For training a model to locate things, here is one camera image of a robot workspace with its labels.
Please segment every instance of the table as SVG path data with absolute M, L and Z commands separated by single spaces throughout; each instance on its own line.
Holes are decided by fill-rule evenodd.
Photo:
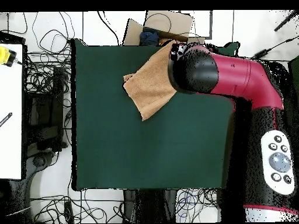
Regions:
M 224 97 L 176 93 L 146 121 L 122 88 L 159 47 L 72 47 L 75 188 L 221 187 L 228 119 Z

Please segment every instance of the blue object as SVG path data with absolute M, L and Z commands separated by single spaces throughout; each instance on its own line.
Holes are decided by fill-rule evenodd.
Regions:
M 158 46 L 159 45 L 158 33 L 142 32 L 140 34 L 140 45 L 141 46 Z

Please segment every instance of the round button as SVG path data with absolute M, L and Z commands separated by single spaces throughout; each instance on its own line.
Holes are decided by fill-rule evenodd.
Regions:
M 282 146 L 280 147 L 280 149 L 281 149 L 284 153 L 287 152 L 287 147 L 286 147 L 285 145 L 282 145 Z
M 274 140 L 275 140 L 275 142 L 281 142 L 281 137 L 280 136 L 275 136 Z
M 272 180 L 274 180 L 276 182 L 279 182 L 281 180 L 281 177 L 278 173 L 272 173 L 271 178 L 272 178 Z
M 277 145 L 275 143 L 270 143 L 269 144 L 269 149 L 271 149 L 272 151 L 275 151 L 277 149 Z
M 290 159 L 283 153 L 276 152 L 269 158 L 270 166 L 278 172 L 285 173 L 290 170 Z
M 284 182 L 286 182 L 287 184 L 291 184 L 291 182 L 292 182 L 292 179 L 291 179 L 290 176 L 288 176 L 288 175 L 283 176 L 283 180 L 284 180 Z

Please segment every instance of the brown cloth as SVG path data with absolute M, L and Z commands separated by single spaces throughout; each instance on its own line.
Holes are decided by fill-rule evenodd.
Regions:
M 176 90 L 168 79 L 168 59 L 171 46 L 162 47 L 134 74 L 124 76 L 124 89 L 137 106 L 142 120 L 147 120 L 164 106 Z

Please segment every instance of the cardboard box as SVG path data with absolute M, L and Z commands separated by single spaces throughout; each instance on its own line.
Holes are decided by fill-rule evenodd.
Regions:
M 175 39 L 180 42 L 200 42 L 204 43 L 203 37 L 195 38 L 189 41 L 189 32 L 193 23 L 190 15 L 175 13 L 165 10 L 149 10 L 145 16 L 144 25 L 137 23 L 135 20 L 129 19 L 124 35 L 124 46 L 138 46 L 140 44 L 140 34 L 143 27 L 149 27 L 159 30 L 161 39 Z

